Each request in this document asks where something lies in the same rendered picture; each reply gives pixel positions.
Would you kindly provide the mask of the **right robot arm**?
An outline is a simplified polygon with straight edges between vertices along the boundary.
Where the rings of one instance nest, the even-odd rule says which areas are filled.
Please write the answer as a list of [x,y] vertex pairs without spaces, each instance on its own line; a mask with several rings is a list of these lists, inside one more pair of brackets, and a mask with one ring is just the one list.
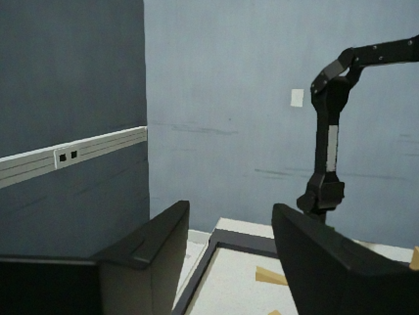
[[[310,97],[317,113],[317,125],[314,172],[306,184],[305,194],[297,198],[297,208],[304,215],[325,225],[327,211],[335,210],[345,197],[345,182],[341,182],[336,174],[340,113],[361,72],[366,67],[417,62],[419,34],[395,41],[349,47],[311,82]],[[338,76],[348,68],[345,76]]]

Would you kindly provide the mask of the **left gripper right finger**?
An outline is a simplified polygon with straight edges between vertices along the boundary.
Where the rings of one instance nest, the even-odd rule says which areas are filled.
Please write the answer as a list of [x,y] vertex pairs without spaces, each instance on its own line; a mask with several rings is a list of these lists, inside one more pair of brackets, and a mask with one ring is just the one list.
[[419,315],[419,270],[284,203],[271,227],[298,315]]

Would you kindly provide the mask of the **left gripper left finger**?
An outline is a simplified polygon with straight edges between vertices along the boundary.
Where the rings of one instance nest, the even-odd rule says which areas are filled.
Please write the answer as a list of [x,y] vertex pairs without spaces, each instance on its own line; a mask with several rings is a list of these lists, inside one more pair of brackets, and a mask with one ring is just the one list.
[[189,217],[180,200],[89,257],[0,254],[0,315],[171,315]]

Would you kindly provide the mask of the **small tan wooden block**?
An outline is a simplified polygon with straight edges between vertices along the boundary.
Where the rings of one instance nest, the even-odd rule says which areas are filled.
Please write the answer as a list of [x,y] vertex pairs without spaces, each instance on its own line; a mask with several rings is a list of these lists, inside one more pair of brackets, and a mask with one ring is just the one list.
[[288,287],[285,276],[260,266],[256,266],[256,281]]
[[282,315],[277,309],[268,313],[267,315]]

